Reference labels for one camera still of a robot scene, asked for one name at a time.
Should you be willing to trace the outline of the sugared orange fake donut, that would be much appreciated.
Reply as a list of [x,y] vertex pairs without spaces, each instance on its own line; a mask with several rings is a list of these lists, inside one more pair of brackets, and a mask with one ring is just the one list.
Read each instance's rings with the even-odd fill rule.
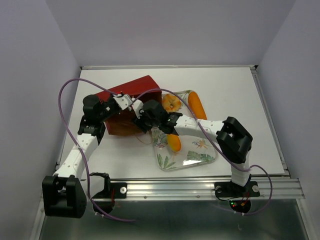
[[168,134],[167,143],[173,152],[179,152],[182,148],[180,138],[177,135]]

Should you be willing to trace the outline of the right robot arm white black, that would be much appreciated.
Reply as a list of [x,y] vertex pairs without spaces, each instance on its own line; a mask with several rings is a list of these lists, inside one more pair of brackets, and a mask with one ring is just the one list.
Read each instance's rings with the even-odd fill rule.
[[231,192],[242,195],[248,190],[251,174],[247,155],[252,148],[253,137],[236,118],[210,121],[180,112],[168,113],[156,100],[143,103],[134,99],[131,108],[135,112],[133,123],[144,133],[158,128],[168,135],[206,138],[217,143],[217,152],[231,165]]

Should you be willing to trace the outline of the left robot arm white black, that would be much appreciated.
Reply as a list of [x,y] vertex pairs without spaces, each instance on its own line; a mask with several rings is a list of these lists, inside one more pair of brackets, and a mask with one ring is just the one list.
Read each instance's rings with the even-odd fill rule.
[[81,185],[82,174],[104,136],[104,121],[122,110],[114,95],[102,100],[92,94],[86,96],[82,102],[84,114],[74,138],[74,146],[59,169],[42,181],[46,216],[79,219],[84,215],[87,193]]

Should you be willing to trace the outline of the long orange fake bread loaf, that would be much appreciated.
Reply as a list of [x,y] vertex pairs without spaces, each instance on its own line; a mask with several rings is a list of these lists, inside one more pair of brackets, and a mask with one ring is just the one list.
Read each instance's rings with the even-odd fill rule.
[[190,92],[188,95],[188,106],[191,108],[197,119],[207,120],[207,115],[202,102],[198,94],[194,91]]

